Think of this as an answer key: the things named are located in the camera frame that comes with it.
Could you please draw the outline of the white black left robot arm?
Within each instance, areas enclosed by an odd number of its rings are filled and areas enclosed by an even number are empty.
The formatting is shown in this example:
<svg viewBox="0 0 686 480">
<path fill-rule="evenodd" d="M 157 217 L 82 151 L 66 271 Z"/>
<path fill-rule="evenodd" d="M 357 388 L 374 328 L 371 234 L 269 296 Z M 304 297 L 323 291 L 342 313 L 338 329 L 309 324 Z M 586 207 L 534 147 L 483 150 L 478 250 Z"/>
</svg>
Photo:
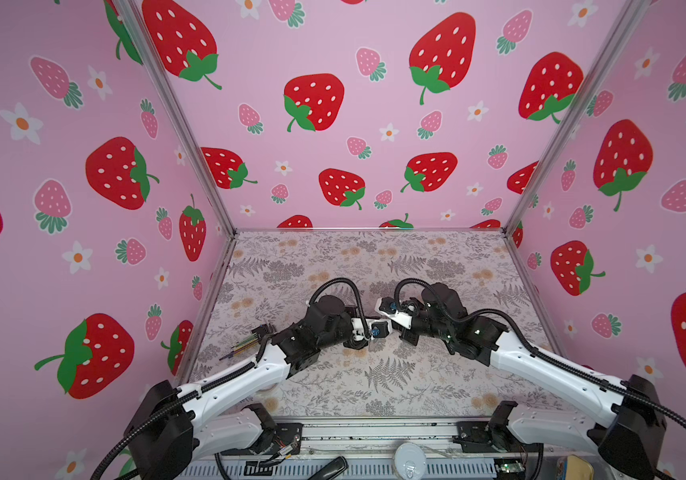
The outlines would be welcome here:
<svg viewBox="0 0 686 480">
<path fill-rule="evenodd" d="M 124 478 L 174 479 L 203 456 L 265 451 L 276 431 L 267 410 L 253 404 L 231 415 L 231 407 L 312 366 L 326 348 L 360 350 L 388 333 L 386 322 L 361 317 L 339 298 L 323 296 L 309 303 L 300 321 L 264 337 L 255 356 L 179 387 L 156 384 L 124 432 L 119 450 L 134 462 Z"/>
</svg>

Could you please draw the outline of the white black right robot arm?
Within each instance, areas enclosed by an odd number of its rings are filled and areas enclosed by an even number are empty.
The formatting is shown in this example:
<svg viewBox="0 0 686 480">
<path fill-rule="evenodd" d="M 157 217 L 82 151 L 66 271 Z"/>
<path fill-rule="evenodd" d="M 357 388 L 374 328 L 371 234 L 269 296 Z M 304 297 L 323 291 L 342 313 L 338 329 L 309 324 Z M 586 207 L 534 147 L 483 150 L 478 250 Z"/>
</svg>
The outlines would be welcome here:
<svg viewBox="0 0 686 480">
<path fill-rule="evenodd" d="M 622 380 L 543 351 L 510 315 L 469 312 L 444 284 L 425 284 L 418 299 L 383 299 L 378 309 L 405 341 L 436 338 L 452 355 L 518 375 L 567 401 L 589 419 L 583 443 L 610 467 L 633 479 L 655 478 L 667 422 L 649 380 Z"/>
</svg>

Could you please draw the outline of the tan object front right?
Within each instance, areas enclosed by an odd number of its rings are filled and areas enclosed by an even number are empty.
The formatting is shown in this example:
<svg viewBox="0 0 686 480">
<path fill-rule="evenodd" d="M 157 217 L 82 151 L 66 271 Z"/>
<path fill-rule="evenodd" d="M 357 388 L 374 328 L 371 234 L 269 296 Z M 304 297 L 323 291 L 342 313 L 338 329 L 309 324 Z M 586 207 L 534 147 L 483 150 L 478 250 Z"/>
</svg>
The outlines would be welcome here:
<svg viewBox="0 0 686 480">
<path fill-rule="evenodd" d="M 561 465 L 560 480 L 593 480 L 593 466 L 576 456 L 568 456 Z"/>
</svg>

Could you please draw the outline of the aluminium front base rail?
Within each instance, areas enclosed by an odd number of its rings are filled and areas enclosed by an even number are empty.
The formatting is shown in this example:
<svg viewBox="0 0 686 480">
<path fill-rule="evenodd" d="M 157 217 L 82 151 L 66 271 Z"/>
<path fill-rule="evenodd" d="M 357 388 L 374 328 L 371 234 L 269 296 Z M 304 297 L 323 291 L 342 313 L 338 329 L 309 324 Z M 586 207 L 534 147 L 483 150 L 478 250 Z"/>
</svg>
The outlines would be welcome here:
<svg viewBox="0 0 686 480">
<path fill-rule="evenodd" d="M 559 479 L 568 456 L 589 462 L 594 479 L 621 473 L 592 453 L 550 440 L 494 448 L 483 439 L 483 418 L 311 419 L 277 422 L 277 439 L 262 453 L 226 450 L 193 460 L 174 479 L 308 479 L 338 456 L 349 468 L 337 479 L 398 479 L 393 456 L 405 442 L 427 457 L 423 479 Z"/>
</svg>

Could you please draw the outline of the aluminium left rear corner post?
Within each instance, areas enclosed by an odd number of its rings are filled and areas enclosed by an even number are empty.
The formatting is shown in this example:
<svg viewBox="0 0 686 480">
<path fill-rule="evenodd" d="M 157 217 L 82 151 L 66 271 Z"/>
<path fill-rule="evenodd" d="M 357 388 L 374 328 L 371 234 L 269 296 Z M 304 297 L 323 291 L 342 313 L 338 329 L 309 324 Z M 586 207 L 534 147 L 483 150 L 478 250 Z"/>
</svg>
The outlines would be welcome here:
<svg viewBox="0 0 686 480">
<path fill-rule="evenodd" d="M 119 0 L 116 6 L 123 16 L 124 23 L 132 42 L 135 44 L 146 70 L 164 104 L 170 122 L 181 146 L 185 150 L 197 179 L 202 186 L 212 209 L 214 210 L 225 235 L 234 239 L 237 230 L 227 213 L 227 209 L 218 194 L 218 188 L 212 178 L 204 155 L 201 152 L 185 112 L 170 84 L 166 70 L 158 57 L 149 31 L 142 19 L 141 9 L 135 1 Z"/>
</svg>

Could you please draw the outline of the aluminium corner post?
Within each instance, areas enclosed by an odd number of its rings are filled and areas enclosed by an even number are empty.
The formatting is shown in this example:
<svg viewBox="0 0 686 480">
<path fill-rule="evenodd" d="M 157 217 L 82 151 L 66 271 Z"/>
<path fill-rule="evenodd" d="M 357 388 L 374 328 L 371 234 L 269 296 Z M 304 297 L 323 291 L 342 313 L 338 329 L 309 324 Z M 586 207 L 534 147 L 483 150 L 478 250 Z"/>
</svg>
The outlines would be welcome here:
<svg viewBox="0 0 686 480">
<path fill-rule="evenodd" d="M 201 152 L 185 112 L 170 84 L 166 70 L 158 57 L 149 31 L 142 19 L 141 9 L 135 1 L 119 0 L 116 6 L 123 16 L 124 23 L 132 42 L 135 44 L 146 70 L 164 104 L 170 122 L 181 146 L 185 150 L 197 179 L 202 186 L 212 209 L 214 210 L 225 235 L 234 239 L 237 230 L 227 213 L 227 209 L 218 194 L 218 188 L 212 178 L 204 155 Z"/>
<path fill-rule="evenodd" d="M 539 164 L 532 175 L 524 194 L 506 225 L 502 228 L 503 237 L 506 240 L 513 239 L 515 227 L 523 220 L 529 205 L 538 190 L 547 180 L 553 165 L 559 159 L 564 148 L 570 141 L 570 135 L 574 128 L 581 122 L 589 101 L 594 92 L 601 86 L 607 75 L 612 70 L 614 63 L 623 52 L 626 44 L 633 35 L 636 27 L 645 16 L 649 8 L 649 2 L 643 0 L 626 1 L 619 11 L 612 28 L 598 51 L 590 69 L 585 74 L 584 81 L 578 89 L 576 98 L 571 103 L 567 114 L 557 127 L 553 137 L 544 150 Z"/>
</svg>

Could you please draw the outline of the aluminium right rear corner post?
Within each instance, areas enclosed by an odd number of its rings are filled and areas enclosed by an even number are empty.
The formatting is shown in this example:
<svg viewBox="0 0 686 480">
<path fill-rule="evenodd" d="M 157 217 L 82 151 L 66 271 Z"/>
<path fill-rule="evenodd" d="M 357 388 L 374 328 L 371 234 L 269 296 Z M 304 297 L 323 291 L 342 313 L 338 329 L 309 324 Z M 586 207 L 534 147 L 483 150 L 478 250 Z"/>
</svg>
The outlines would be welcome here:
<svg viewBox="0 0 686 480">
<path fill-rule="evenodd" d="M 547 180 L 553 165 L 559 159 L 564 148 L 570 141 L 570 135 L 574 128 L 581 122 L 589 101 L 594 92 L 601 86 L 607 75 L 612 70 L 614 63 L 623 52 L 626 44 L 633 35 L 636 27 L 645 16 L 649 8 L 649 2 L 643 0 L 626 1 L 619 11 L 612 28 L 598 51 L 590 69 L 585 74 L 584 81 L 578 89 L 576 98 L 571 103 L 567 114 L 557 127 L 553 137 L 544 150 L 539 164 L 532 175 L 524 194 L 506 225 L 502 228 L 503 237 L 506 240 L 513 239 L 515 227 L 523 220 L 529 205 L 538 190 Z"/>
</svg>

